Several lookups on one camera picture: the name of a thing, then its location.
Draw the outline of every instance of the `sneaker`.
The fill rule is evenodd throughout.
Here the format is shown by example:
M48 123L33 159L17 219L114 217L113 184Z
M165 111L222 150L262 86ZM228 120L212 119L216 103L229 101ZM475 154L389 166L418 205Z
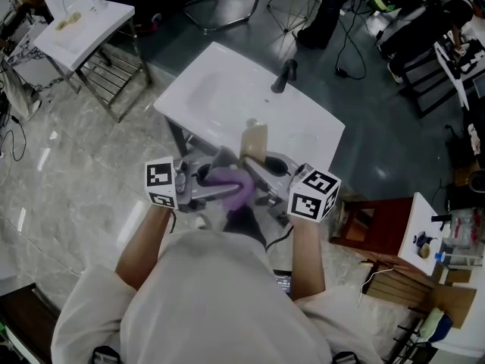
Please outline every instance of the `sneaker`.
M398 76L397 74L394 74L393 71L391 70L390 63L387 64L387 70L391 73L393 76L393 79L399 84L402 85L404 83L404 80L402 79L401 76Z
M308 31L308 28L298 32L293 31L292 35L298 44L306 47L307 49L325 49L327 47L326 43L318 43L315 36Z

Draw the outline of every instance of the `chair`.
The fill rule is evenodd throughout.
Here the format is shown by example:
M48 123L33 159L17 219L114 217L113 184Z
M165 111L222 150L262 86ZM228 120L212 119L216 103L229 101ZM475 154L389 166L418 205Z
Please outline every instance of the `chair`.
M194 5L194 4L197 4L199 2L204 2L206 0L192 0L190 2L187 2L185 4L185 7L188 7L190 5ZM207 28L207 27L204 27L202 24L200 24L200 22L195 19L191 14L189 14L187 11L183 11L183 13L202 31L204 31L204 33L211 33L211 32L214 32L214 31L219 31L219 30L225 30L226 28L228 27L231 27L231 26L235 26L236 24L241 24L241 23L244 23L246 21L249 20L249 18L255 13L256 11L256 8L258 7L258 3L259 3L259 0L255 0L254 4L252 5L252 9L251 9L251 12L246 15L245 17L241 17L239 19L235 19L235 20L232 20L231 22L229 23L226 23L226 24L222 24L218 27L212 27L212 28Z

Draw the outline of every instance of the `marble tile floor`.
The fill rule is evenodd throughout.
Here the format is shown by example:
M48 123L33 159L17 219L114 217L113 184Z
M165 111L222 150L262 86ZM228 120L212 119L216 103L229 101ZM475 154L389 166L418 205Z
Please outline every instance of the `marble tile floor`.
M86 89L76 95L65 83L54 89L54 99L43 104L23 123L27 149L19 162L0 159L0 246L17 268L17 284L35 281L42 294L59 309L91 264L113 268L121 250L141 222L149 203L143 190L144 163L164 155L178 155L164 117L154 101L174 79L150 65L154 83L116 124ZM139 76L129 93L140 91ZM12 121L6 130L15 133L15 153L23 148L19 127ZM3 150L11 150L11 134ZM214 229L221 229L224 213L217 203L204 214ZM283 231L263 208L255 210L268 241ZM322 222L324 240L336 230L334 209ZM176 231L192 227L194 214L177 213ZM290 269L292 239L269 252L275 269ZM357 303L368 268L360 257L324 241L327 287L344 286ZM359 305L381 356L393 346L396 326L408 318L401 306L363 296Z

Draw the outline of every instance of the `black shoe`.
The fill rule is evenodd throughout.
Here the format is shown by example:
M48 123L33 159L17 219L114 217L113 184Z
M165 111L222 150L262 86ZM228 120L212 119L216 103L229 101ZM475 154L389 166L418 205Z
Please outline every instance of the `black shoe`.
M308 49L325 49L326 43L318 42L316 36L308 31L308 28L300 30L298 33L292 32L293 37L298 43Z

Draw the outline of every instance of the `white cable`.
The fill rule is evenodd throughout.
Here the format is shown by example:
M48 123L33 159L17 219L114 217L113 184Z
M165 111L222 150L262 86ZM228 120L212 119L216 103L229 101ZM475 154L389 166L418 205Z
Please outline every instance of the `white cable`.
M78 274L77 272L74 272L72 271L71 269L69 269L68 267L66 267L65 265L63 265L61 262L59 262L57 259L53 258L52 256L50 256L49 254L45 253L44 251L42 251L29 237L25 236L24 234L22 234L21 232L19 232L16 227L9 221L7 220L5 217L2 217L0 216L0 218L3 218L5 220L5 222L7 222L11 227L13 227L14 231L16 231L19 235L21 235L24 239L27 239L41 254L43 254L44 256L47 256L48 258L54 260L56 263L58 263L63 269L65 269L66 271L70 272L72 275L76 275L77 277L80 277L81 274Z
M5 181L7 180L8 178L8 175L10 174L10 170L12 168L12 154L10 153L10 151L8 152L4 152L3 153L3 156L2 156L2 159L7 155L7 154L10 154L10 164L8 165L8 170L7 170L7 174L5 175L5 179L2 181L2 183L0 184L0 187L3 186L3 184L5 183Z
M381 274L382 272L389 272L389 271L392 271L393 269L394 269L394 268L390 268L390 269L388 269L388 270L376 271L375 273L373 273L373 274L371 275L371 277L370 277L369 279L367 279L367 280L366 280L366 281L363 283L363 285L361 285L361 293L360 293L360 294L359 294L359 296L358 296L358 301L357 301L357 304L355 305L355 307L357 307L357 306L358 306L358 304L361 302L361 298L362 298L362 290L364 290L364 286L365 286L367 283L369 283L369 282L372 280L372 278L374 277L374 275L376 275L376 274Z

